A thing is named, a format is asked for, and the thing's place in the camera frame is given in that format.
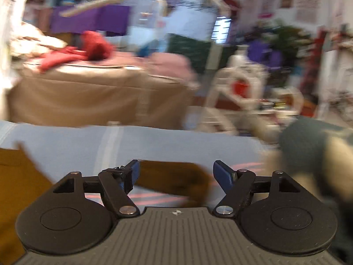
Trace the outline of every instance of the white cable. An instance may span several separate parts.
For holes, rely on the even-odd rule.
[[[63,17],[71,17],[79,13],[82,13],[84,11],[87,11],[89,9],[99,8],[109,4],[117,4],[117,3],[121,3],[122,1],[124,0],[93,0],[93,1],[79,4],[67,11],[61,12],[60,15]],[[223,0],[212,0],[212,1],[218,6],[221,16],[224,16],[226,18],[230,17],[231,9],[225,2],[223,2]]]

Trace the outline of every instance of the red fabric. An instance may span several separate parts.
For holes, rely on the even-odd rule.
[[[76,47],[67,46],[60,51],[53,51],[43,56],[40,72],[45,72],[52,67],[72,61],[97,61],[107,59],[112,55],[113,46],[96,32],[85,31],[81,35],[84,51]]]
[[[237,80],[233,84],[233,93],[241,96],[242,98],[247,98],[248,97],[248,88],[249,88],[248,83]]]
[[[83,41],[83,50],[89,61],[97,61],[107,59],[113,52],[113,46],[109,44],[101,34],[85,31],[81,35]]]
[[[238,10],[240,9],[239,2],[236,0],[223,0],[231,9],[231,15],[232,17],[235,17],[237,15]]]
[[[45,72],[58,64],[85,60],[87,60],[87,56],[84,51],[78,51],[76,47],[67,46],[60,51],[52,51],[45,54],[42,64],[39,66],[39,70]]]

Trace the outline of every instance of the white bottle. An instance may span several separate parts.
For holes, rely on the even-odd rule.
[[[241,67],[250,64],[248,47],[248,45],[239,45],[234,55],[230,56],[227,67]]]

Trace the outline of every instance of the pink cloth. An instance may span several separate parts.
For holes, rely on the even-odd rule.
[[[196,80],[196,74],[190,61],[183,55],[170,53],[153,53],[147,59],[148,69],[154,75],[180,78],[184,81]]]
[[[42,63],[41,58],[29,63]],[[196,74],[190,67],[190,61],[183,55],[153,53],[148,58],[136,57],[132,53],[113,52],[111,57],[101,61],[73,61],[67,64],[83,67],[121,67],[136,66],[146,68],[150,74],[163,77],[179,78],[183,81],[196,81]]]

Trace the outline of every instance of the gray ridged platform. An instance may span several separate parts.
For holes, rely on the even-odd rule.
[[[230,219],[207,208],[147,208],[135,219],[119,222],[96,247],[55,257],[29,252],[16,265],[330,265],[340,264],[327,252],[283,257],[248,241]]]

